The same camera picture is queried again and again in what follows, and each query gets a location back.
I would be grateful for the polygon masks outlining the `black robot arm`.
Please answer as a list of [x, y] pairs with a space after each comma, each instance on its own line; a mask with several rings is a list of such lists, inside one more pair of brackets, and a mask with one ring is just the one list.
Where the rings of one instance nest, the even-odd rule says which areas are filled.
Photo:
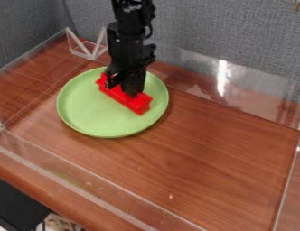
[[153, 0], [112, 0], [116, 21], [108, 25], [106, 87], [121, 87], [130, 97], [144, 92], [147, 68], [156, 61], [157, 46], [144, 44], [153, 33]]

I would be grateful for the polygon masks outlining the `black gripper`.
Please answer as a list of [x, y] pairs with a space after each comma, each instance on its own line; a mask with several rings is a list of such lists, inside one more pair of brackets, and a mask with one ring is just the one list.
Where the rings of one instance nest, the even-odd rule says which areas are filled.
[[112, 62], [106, 68], [106, 88], [121, 83], [121, 90], [137, 97], [144, 92], [147, 67], [156, 60], [157, 46], [144, 41], [148, 24], [140, 21], [116, 21], [106, 28], [108, 52]]

